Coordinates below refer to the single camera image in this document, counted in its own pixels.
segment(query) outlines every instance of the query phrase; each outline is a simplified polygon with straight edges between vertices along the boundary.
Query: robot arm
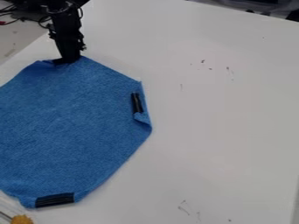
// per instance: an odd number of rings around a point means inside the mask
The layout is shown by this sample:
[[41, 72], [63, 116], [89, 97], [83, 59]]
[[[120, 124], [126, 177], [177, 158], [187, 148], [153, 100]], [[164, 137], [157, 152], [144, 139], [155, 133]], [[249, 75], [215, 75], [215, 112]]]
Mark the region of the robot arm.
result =
[[80, 33], [79, 5], [66, 0], [46, 0], [45, 4], [52, 19], [49, 36], [55, 40], [61, 54], [61, 59], [55, 59], [54, 63], [74, 63], [80, 58], [80, 51], [86, 48]]

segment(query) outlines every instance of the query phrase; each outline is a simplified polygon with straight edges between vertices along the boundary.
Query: black cable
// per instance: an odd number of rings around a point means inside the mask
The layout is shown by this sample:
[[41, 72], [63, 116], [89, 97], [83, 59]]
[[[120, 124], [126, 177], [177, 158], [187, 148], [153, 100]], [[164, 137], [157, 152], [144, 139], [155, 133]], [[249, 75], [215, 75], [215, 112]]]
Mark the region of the black cable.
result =
[[39, 26], [40, 27], [42, 27], [42, 28], [44, 28], [44, 29], [48, 29], [48, 25], [49, 24], [47, 24], [47, 25], [42, 25], [42, 23], [44, 23], [44, 22], [47, 22], [47, 21], [50, 21], [51, 20], [51, 18], [49, 17], [49, 16], [44, 16], [44, 17], [42, 17], [39, 21], [38, 21], [38, 24], [39, 24]]
[[17, 9], [17, 7], [15, 6], [15, 4], [11, 4], [9, 6], [6, 6], [6, 7], [2, 8], [0, 10], [0, 13], [11, 12], [11, 11], [15, 11], [16, 9]]
[[12, 20], [11, 22], [5, 23], [5, 24], [0, 24], [0, 25], [11, 25], [13, 23], [16, 23], [18, 20], [20, 20], [20, 18], [17, 18], [15, 20]]
[[[7, 16], [7, 15], [11, 15], [12, 13], [4, 13], [2, 15], [0, 15], [0, 17], [3, 17], [3, 16]], [[19, 18], [15, 19], [15, 20], [12, 20], [10, 22], [5, 22], [5, 24], [0, 24], [0, 25], [11, 25], [13, 23], [16, 23], [18, 20], [20, 20]]]

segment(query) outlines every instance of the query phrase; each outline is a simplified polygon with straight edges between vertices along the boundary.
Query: white tabletop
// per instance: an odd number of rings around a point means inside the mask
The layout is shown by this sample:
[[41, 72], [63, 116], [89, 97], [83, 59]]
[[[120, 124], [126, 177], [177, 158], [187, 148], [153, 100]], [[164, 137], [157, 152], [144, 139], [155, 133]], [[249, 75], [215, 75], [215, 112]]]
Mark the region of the white tabletop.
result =
[[[41, 223], [299, 223], [299, 24], [96, 0], [83, 25], [87, 57], [143, 81], [154, 130], [80, 203], [34, 212]], [[0, 81], [56, 56], [43, 36], [0, 66]]]

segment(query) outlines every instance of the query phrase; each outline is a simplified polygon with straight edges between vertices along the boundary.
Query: yellow object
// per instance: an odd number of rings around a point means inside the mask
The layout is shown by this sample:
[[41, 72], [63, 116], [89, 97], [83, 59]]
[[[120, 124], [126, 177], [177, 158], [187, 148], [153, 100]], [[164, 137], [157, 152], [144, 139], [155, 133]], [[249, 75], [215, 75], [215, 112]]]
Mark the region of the yellow object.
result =
[[33, 221], [26, 215], [17, 215], [12, 218], [11, 224], [33, 224]]

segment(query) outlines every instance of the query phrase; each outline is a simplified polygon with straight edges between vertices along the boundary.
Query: blue towel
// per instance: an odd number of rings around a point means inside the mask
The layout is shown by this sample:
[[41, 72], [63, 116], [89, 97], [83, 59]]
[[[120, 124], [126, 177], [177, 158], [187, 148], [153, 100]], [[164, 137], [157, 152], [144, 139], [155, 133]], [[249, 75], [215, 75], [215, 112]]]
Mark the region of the blue towel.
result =
[[0, 189], [29, 208], [77, 202], [150, 132], [141, 82], [86, 57], [37, 61], [0, 87]]

